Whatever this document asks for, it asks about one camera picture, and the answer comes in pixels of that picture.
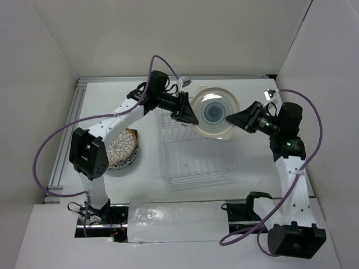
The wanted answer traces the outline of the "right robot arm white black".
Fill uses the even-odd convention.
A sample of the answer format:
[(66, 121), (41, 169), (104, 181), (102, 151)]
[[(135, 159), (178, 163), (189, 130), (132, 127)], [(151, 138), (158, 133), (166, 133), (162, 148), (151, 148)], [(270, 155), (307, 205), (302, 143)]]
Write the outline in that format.
[(248, 133), (260, 131), (269, 136), (280, 178), (282, 200), (274, 203), (267, 193), (250, 192), (246, 216), (261, 219), (257, 228), (266, 227), (270, 255), (310, 259), (325, 243), (326, 231), (318, 228), (310, 207), (305, 171), (309, 159), (298, 136), (302, 111), (301, 106), (286, 102), (272, 116), (256, 101), (226, 120)]

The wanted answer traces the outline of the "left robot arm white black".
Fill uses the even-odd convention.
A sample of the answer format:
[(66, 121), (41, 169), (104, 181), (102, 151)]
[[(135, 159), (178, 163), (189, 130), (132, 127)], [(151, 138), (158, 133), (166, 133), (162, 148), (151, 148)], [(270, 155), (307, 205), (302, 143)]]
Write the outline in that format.
[(152, 71), (149, 81), (129, 92), (123, 103), (109, 116), (88, 129), (77, 128), (72, 133), (70, 162), (79, 173), (87, 193), (86, 206), (90, 216), (99, 224), (110, 219), (111, 202), (105, 190), (104, 174), (109, 166), (107, 149), (112, 141), (131, 124), (142, 119), (155, 108), (169, 111), (177, 122), (199, 123), (189, 102), (189, 94), (182, 91), (191, 80), (177, 80), (177, 93), (168, 93), (169, 77), (161, 71)]

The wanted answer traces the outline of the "beige plate blue swirl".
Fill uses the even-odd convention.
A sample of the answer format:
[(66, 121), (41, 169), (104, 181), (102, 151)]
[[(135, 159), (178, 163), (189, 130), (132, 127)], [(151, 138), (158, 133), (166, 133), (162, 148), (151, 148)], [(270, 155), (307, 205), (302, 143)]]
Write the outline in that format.
[(199, 121), (192, 125), (198, 134), (223, 141), (232, 137), (235, 126), (226, 117), (238, 113), (240, 106), (231, 92), (220, 87), (200, 86), (190, 104)]

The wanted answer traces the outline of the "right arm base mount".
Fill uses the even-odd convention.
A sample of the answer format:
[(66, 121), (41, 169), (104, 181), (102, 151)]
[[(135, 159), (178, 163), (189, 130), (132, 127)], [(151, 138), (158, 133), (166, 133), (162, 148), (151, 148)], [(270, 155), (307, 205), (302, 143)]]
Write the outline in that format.
[(250, 212), (245, 203), (224, 203), (220, 207), (227, 212), (229, 232), (251, 228), (260, 222), (257, 214)]

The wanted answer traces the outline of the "brown rim floral bowl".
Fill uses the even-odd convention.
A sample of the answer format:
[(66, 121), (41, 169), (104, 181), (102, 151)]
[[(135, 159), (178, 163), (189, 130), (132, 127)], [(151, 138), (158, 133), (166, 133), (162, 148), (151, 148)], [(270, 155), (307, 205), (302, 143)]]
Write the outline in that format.
[(127, 128), (111, 142), (107, 149), (108, 170), (119, 170), (132, 164), (139, 152), (137, 135), (137, 130)]

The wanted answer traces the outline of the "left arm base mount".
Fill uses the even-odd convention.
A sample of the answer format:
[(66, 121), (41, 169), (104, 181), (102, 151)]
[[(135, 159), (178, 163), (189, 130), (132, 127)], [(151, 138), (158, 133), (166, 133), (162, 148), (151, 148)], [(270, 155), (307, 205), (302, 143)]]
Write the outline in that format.
[(128, 205), (111, 205), (103, 217), (97, 216), (85, 206), (70, 202), (67, 209), (77, 215), (75, 238), (112, 238), (114, 242), (128, 241)]

